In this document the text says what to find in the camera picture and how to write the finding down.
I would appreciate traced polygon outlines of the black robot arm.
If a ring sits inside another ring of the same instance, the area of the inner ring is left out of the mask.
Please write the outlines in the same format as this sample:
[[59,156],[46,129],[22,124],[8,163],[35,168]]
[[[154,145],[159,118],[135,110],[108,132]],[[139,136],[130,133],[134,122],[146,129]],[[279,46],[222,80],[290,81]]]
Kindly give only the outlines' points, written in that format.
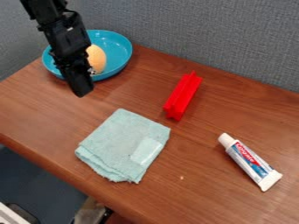
[[90,36],[75,10],[67,8],[67,0],[20,0],[38,30],[44,33],[51,46],[50,55],[70,85],[72,93],[83,97],[94,90],[92,66],[87,49]]

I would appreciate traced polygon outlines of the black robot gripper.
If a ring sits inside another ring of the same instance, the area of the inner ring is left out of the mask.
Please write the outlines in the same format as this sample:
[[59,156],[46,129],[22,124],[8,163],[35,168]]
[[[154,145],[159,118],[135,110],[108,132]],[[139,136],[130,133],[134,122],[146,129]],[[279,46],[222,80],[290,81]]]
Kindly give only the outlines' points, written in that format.
[[83,97],[94,90],[94,80],[87,54],[91,42],[82,16],[75,10],[40,8],[36,21],[51,45],[51,55],[62,76],[72,93]]

